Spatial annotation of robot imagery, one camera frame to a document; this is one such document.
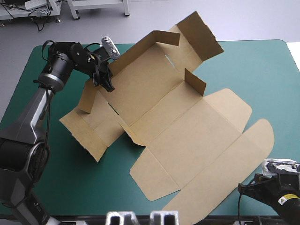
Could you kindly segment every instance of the floor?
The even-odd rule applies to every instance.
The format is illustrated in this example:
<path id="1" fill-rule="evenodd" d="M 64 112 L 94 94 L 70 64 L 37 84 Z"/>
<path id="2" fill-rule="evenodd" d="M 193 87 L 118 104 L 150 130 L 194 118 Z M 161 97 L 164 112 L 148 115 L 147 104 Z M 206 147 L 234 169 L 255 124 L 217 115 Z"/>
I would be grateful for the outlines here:
<path id="1" fill-rule="evenodd" d="M 151 30 L 169 29 L 196 10 L 219 41 L 300 41 L 299 0 L 132 0 L 129 8 L 129 17 L 120 7 L 82 10 L 80 19 L 73 20 L 64 2 L 62 23 L 46 24 L 42 32 L 27 18 L 0 28 L 0 120 L 32 48 L 48 39 L 87 44 L 110 36 L 115 43 L 135 43 Z"/>

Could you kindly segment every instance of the yellow label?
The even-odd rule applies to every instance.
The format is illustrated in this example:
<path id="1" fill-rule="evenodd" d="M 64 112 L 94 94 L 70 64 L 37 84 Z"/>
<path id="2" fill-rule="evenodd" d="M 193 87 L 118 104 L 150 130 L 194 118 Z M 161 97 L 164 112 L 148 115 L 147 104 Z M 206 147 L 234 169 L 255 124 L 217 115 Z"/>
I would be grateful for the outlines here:
<path id="1" fill-rule="evenodd" d="M 283 205 L 287 200 L 293 199 L 293 198 L 299 198 L 298 196 L 294 195 L 294 194 L 287 194 L 282 196 L 278 202 L 279 204 Z"/>

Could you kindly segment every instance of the green table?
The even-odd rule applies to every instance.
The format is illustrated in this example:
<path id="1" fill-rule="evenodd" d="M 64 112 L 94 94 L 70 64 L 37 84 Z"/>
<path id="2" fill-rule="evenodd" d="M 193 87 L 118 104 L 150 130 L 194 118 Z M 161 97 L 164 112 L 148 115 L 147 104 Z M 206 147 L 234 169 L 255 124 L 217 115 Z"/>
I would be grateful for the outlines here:
<path id="1" fill-rule="evenodd" d="M 195 71 L 207 82 L 206 95 L 222 88 L 232 89 L 252 106 L 253 113 L 246 128 L 259 118 L 271 122 L 275 145 L 270 157 L 300 161 L 300 74 L 286 43 L 268 40 L 220 44 L 225 52 L 204 62 Z M 131 46 L 122 44 L 118 48 L 123 53 Z M 38 77 L 44 65 L 38 46 L 32 51 L 0 128 L 17 118 L 36 91 L 37 85 L 32 80 Z M 176 193 L 148 201 L 129 175 L 143 147 L 133 144 L 124 134 L 96 163 L 59 122 L 59 118 L 77 105 L 86 79 L 86 75 L 74 71 L 65 89 L 52 102 L 49 138 L 52 155 L 35 187 L 36 194 L 54 215 L 100 215 L 110 210 L 149 214 L 162 209 Z M 236 215 L 237 200 L 235 190 L 211 215 Z M 275 214 L 270 207 L 248 197 L 241 202 L 241 213 Z M 0 214 L 10 214 L 10 211 L 1 206 Z"/>

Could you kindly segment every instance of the cable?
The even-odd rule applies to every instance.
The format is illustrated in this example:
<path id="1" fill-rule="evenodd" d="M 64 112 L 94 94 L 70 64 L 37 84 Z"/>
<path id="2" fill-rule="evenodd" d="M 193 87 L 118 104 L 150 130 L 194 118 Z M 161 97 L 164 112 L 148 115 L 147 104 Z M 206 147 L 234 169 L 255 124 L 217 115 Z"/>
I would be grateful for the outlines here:
<path id="1" fill-rule="evenodd" d="M 44 29 L 45 23 L 47 22 L 48 17 L 50 16 L 51 12 L 52 12 L 52 8 L 50 8 L 49 12 L 47 13 L 46 18 L 45 18 L 45 20 L 44 20 L 43 25 L 42 25 L 41 28 L 39 27 L 39 25 L 38 25 L 38 23 L 37 23 L 36 21 L 33 21 L 33 20 L 32 20 L 32 21 L 35 23 L 35 25 L 37 26 L 37 30 L 38 30 L 39 32 L 41 32 L 41 31 Z"/>
<path id="2" fill-rule="evenodd" d="M 252 184 L 252 182 L 255 180 L 255 178 L 253 178 L 246 186 L 245 188 L 249 187 L 250 184 Z M 242 198 L 243 193 L 240 193 L 239 196 L 239 201 L 238 201 L 238 220 L 239 220 L 239 224 L 242 225 L 242 222 L 240 221 L 240 200 Z"/>
<path id="3" fill-rule="evenodd" d="M 8 9 L 1 3 L 2 7 L 5 9 L 5 11 L 7 11 L 7 13 L 11 16 L 12 19 L 14 19 L 14 17 L 11 15 L 11 13 L 8 11 Z"/>

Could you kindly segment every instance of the unfolded cardboard box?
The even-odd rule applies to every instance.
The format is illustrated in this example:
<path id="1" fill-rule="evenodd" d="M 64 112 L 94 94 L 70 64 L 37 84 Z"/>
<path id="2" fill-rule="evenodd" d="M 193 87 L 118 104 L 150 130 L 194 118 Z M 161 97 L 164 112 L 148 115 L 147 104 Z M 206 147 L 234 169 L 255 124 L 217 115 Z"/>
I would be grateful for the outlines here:
<path id="1" fill-rule="evenodd" d="M 130 174 L 149 200 L 181 190 L 164 210 L 178 210 L 182 225 L 208 215 L 274 144 L 267 120 L 243 133 L 252 110 L 231 90 L 203 97 L 206 84 L 190 71 L 221 52 L 195 12 L 111 63 L 113 92 L 88 81 L 60 120 L 96 161 L 124 132 L 145 146 Z"/>

